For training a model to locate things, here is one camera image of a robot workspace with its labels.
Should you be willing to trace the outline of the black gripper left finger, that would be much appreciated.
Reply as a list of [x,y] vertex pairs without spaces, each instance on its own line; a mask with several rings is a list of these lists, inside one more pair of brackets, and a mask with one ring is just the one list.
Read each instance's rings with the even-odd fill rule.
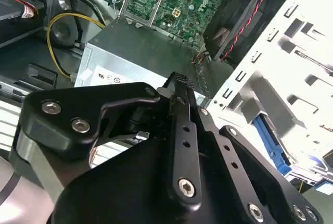
[[189,80],[39,91],[23,101],[13,148],[52,199],[76,178],[149,141],[166,141],[167,189],[184,208],[202,202],[197,126]]

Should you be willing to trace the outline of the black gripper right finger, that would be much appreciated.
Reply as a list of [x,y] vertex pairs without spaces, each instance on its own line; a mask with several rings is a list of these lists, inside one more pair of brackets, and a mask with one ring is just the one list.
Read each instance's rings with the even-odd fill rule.
[[188,91],[197,126],[202,223],[323,223],[315,207],[244,136],[217,128]]

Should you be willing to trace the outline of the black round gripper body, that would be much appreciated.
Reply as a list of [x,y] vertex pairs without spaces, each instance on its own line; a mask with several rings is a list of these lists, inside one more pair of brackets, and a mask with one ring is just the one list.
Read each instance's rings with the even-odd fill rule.
[[135,146],[72,181],[56,203],[52,223],[250,223],[216,148],[200,137],[202,202],[187,210],[167,189],[166,141]]

